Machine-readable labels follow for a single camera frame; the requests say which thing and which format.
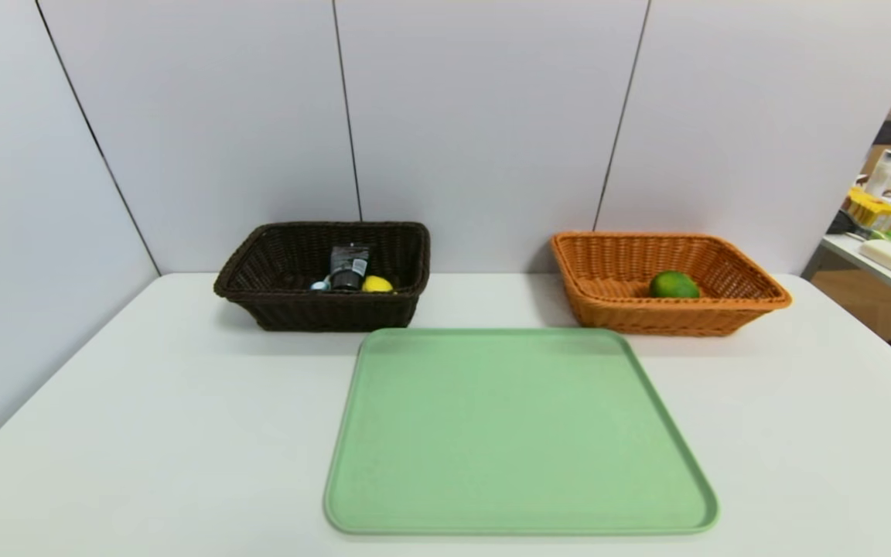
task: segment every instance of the white table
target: white table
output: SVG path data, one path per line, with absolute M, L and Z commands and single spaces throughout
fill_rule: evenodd
M 340 535 L 322 492 L 361 334 L 149 286 L 0 431 L 0 557 L 891 555 L 891 348 L 814 286 L 729 338 L 630 337 L 721 504 L 703 535 Z M 417 327 L 573 325 L 558 278 L 433 275 Z
M 814 272 L 820 268 L 821 260 L 823 260 L 823 253 L 821 253 L 821 251 L 827 250 L 832 254 L 844 258 L 845 261 L 855 265 L 855 267 L 870 272 L 874 278 L 891 286 L 891 271 L 889 271 L 888 268 L 884 268 L 880 264 L 877 264 L 875 261 L 871 261 L 870 258 L 860 255 L 860 244 L 862 244 L 862 241 L 856 239 L 856 237 L 851 237 L 845 234 L 828 234 L 824 236 L 823 239 L 821 239 L 817 253 L 814 254 L 814 257 L 812 258 L 811 263 L 807 266 L 807 271 L 804 272 L 803 276 L 806 276 L 807 279 L 812 278 Z

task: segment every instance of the yellow box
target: yellow box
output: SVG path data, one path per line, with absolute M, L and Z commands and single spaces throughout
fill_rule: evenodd
M 845 201 L 845 210 L 862 226 L 880 232 L 891 230 L 891 204 L 878 197 L 864 193 L 862 188 L 852 187 Z

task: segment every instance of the basket rim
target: basket rim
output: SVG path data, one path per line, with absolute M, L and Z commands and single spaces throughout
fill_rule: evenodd
M 710 240 L 721 244 L 725 249 L 730 250 L 736 257 L 746 263 L 752 271 L 757 275 L 763 276 L 765 282 L 778 290 L 778 296 L 763 297 L 763 299 L 654 299 L 654 297 L 612 297 L 612 296 L 592 296 L 584 292 L 582 286 L 577 282 L 577 278 L 573 275 L 572 267 L 562 251 L 560 242 L 569 237 L 688 237 L 688 239 Z M 793 297 L 788 290 L 772 278 L 765 269 L 761 268 L 755 261 L 747 257 L 734 244 L 728 242 L 722 237 L 713 236 L 711 234 L 700 233 L 682 233 L 682 232 L 604 232 L 604 231 L 573 231 L 559 232 L 551 237 L 552 253 L 555 254 L 555 260 L 559 263 L 559 271 L 562 272 L 562 279 L 567 289 L 572 290 L 573 296 L 577 296 L 581 300 L 586 300 L 601 304 L 601 306 L 612 306 L 618 309 L 670 309 L 670 310 L 686 310 L 700 311 L 704 309 L 713 310 L 753 310 L 753 311 L 772 311 L 788 307 L 793 302 Z
M 247 260 L 250 250 L 261 239 L 261 236 L 268 230 L 275 228 L 307 228 L 327 226 L 333 228 L 413 228 L 422 237 L 421 254 L 418 254 L 418 263 L 421 265 L 418 272 L 418 282 L 406 289 L 396 290 L 396 292 L 339 292 L 339 290 L 328 290 L 328 292 L 312 292 L 312 290 L 301 289 L 276 289 L 276 290 L 250 290 L 250 289 L 232 289 L 229 281 L 232 281 L 233 275 L 242 264 Z M 248 235 L 240 247 L 233 251 L 226 265 L 223 265 L 222 271 L 215 279 L 212 290 L 219 297 L 223 297 L 229 301 L 244 302 L 271 302 L 271 301 L 289 301 L 293 299 L 308 299 L 309 296 L 345 296 L 353 295 L 354 299 L 362 299 L 367 301 L 392 301 L 392 300 L 410 300 L 418 297 L 425 291 L 428 285 L 428 260 L 430 260 L 431 251 L 431 235 L 428 227 L 420 222 L 413 221 L 291 221 L 291 222 L 274 222 L 257 226 L 250 235 Z

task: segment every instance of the dark brown wicker basket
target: dark brown wicker basket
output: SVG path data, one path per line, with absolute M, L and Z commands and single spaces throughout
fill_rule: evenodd
M 394 292 L 315 292 L 333 246 L 365 244 L 368 275 Z M 428 283 L 431 241 L 417 222 L 288 222 L 254 230 L 229 258 L 215 293 L 267 331 L 374 331 L 407 327 Z

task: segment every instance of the white wall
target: white wall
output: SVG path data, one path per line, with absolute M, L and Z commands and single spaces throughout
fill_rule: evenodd
M 332 3 L 40 0 L 163 272 L 263 223 L 357 220 Z
M 432 270 L 555 268 L 593 226 L 646 0 L 337 0 L 362 214 Z
M 155 276 L 36 4 L 0 0 L 0 426 Z
M 799 272 L 891 106 L 891 1 L 653 0 L 597 228 Z

